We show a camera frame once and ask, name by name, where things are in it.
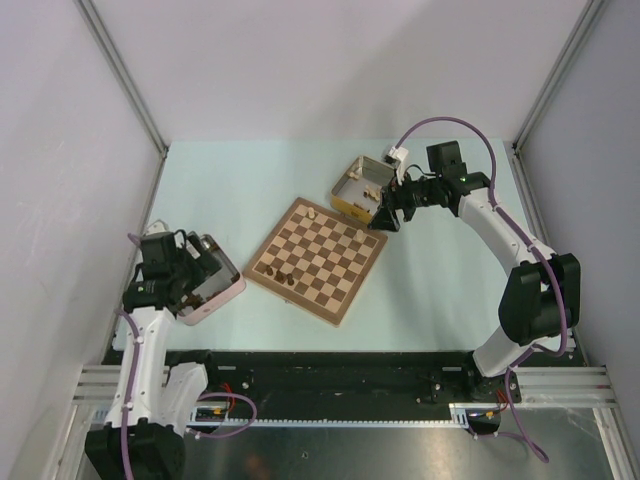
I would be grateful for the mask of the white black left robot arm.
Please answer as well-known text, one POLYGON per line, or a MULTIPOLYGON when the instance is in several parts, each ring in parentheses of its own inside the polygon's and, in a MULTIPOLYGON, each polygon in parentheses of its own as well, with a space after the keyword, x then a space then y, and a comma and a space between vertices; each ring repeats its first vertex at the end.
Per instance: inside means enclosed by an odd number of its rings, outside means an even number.
POLYGON ((221 376, 195 362, 166 372, 166 339, 221 265, 183 230, 145 235, 139 248, 118 313, 129 331, 117 390, 103 427, 88 433, 85 453, 102 479, 180 479, 188 415, 198 398, 219 392, 221 376))

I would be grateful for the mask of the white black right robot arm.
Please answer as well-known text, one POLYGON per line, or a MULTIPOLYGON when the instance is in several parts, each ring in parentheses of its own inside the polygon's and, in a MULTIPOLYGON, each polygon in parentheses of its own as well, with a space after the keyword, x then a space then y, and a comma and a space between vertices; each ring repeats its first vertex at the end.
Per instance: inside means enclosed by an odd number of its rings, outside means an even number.
POLYGON ((472 354, 473 369, 461 376, 463 393, 484 401, 507 373, 532 352, 559 357, 579 321, 581 266, 572 254, 557 254, 524 229, 499 202, 486 174, 470 172, 457 142, 427 149, 428 171, 410 176, 408 151, 391 147, 393 169, 382 187, 369 229, 396 232, 421 207, 440 206, 461 219, 497 258, 507 284, 498 307, 499 325, 472 354))

